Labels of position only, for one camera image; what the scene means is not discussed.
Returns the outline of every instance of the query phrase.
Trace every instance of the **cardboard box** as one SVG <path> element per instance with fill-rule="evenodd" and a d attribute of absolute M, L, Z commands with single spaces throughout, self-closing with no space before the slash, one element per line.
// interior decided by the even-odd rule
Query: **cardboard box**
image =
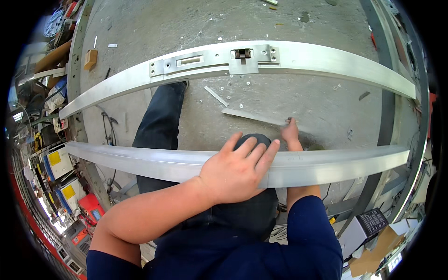
<path fill-rule="evenodd" d="M 84 61 L 84 70 L 89 70 L 96 63 L 98 56 L 97 50 L 88 50 L 86 53 L 86 60 Z"/>
<path fill-rule="evenodd" d="M 364 275 L 367 272 L 376 272 L 383 258 L 404 241 L 404 235 L 408 231 L 409 226 L 406 220 L 401 220 L 384 228 L 379 233 L 378 241 L 372 251 L 364 249 L 361 258 L 349 260 L 352 277 Z"/>

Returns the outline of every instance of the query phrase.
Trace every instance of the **display screen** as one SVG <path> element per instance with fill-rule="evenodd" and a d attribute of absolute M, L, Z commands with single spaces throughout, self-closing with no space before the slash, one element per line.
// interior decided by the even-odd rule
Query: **display screen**
<path fill-rule="evenodd" d="M 101 218 L 98 209 L 92 210 L 92 215 L 95 217 L 97 221 Z"/>

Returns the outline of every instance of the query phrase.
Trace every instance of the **concrete floor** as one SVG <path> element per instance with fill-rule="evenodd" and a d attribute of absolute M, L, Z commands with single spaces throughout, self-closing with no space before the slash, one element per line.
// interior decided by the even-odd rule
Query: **concrete floor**
<path fill-rule="evenodd" d="M 218 37 L 222 37 L 221 42 L 267 39 L 313 43 L 378 61 L 366 16 L 357 0 L 341 0 L 337 6 L 331 6 L 325 0 L 282 0 L 277 10 L 270 10 L 270 5 L 263 6 L 263 3 L 260 0 L 185 0 L 168 6 L 164 1 L 96 0 L 83 53 L 93 48 L 98 36 L 95 48 L 98 60 L 90 71 L 82 71 L 81 90 L 84 92 L 104 80 L 109 67 L 112 76 L 156 56 L 218 43 Z M 307 23 L 297 19 L 303 12 L 310 14 Z M 118 46 L 108 48 L 112 43 Z M 379 88 L 313 76 L 245 75 L 191 81 L 179 126 L 180 150 L 217 151 L 238 130 L 245 134 L 262 133 L 271 139 L 280 138 L 278 126 L 220 113 L 223 105 L 205 91 L 204 86 L 224 98 L 230 109 L 276 119 L 295 117 L 306 128 L 301 132 L 303 146 L 313 143 L 326 149 L 376 146 L 381 118 Z M 366 91 L 371 94 L 359 101 L 358 97 Z M 115 126 L 118 145 L 131 146 L 154 92 L 155 89 L 148 89 L 101 104 L 119 123 Z M 100 110 L 96 107 L 86 109 L 83 116 L 89 142 L 105 143 Z M 349 128 L 354 131 L 351 141 L 347 138 Z M 281 150 L 286 150 L 283 141 Z M 113 170 L 99 168 L 101 177 L 112 176 Z M 117 171 L 116 181 L 123 186 L 134 177 Z M 333 183 L 324 203 L 340 201 L 352 183 L 353 180 Z M 359 195 L 363 186 L 358 185 L 352 196 Z M 327 188 L 328 184 L 321 186 L 323 196 Z M 131 194 L 136 193 L 135 189 L 131 191 Z M 285 193 L 285 190 L 278 190 L 283 203 Z"/>

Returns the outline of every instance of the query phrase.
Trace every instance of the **finger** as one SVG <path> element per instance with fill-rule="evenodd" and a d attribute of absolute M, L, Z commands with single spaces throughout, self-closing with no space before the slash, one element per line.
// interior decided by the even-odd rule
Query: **finger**
<path fill-rule="evenodd" d="M 256 148 L 250 153 L 247 159 L 255 165 L 260 160 L 261 156 L 266 151 L 266 145 L 264 143 L 260 143 L 256 146 Z"/>
<path fill-rule="evenodd" d="M 224 146 L 221 148 L 221 152 L 231 152 L 235 148 L 235 145 L 237 144 L 238 140 L 243 136 L 243 133 L 241 131 L 238 131 L 237 133 L 234 133 L 230 138 L 227 140 L 227 142 L 224 144 Z"/>
<path fill-rule="evenodd" d="M 280 148 L 280 141 L 278 139 L 272 141 L 269 145 L 269 148 L 266 152 L 261 156 L 257 165 L 255 166 L 255 172 L 257 175 L 262 178 L 264 174 L 266 174 L 267 170 L 271 166 L 278 150 Z"/>
<path fill-rule="evenodd" d="M 257 138 L 255 137 L 249 137 L 244 141 L 244 143 L 239 146 L 238 149 L 235 150 L 235 154 L 245 158 L 250 153 L 250 151 L 255 147 L 257 144 Z"/>

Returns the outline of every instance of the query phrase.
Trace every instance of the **wooden block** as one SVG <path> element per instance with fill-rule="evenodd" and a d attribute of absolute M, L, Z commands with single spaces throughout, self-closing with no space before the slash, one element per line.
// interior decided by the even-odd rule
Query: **wooden block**
<path fill-rule="evenodd" d="M 86 61 L 84 62 L 84 70 L 89 70 L 96 63 L 98 56 L 97 50 L 88 50 L 86 53 Z"/>

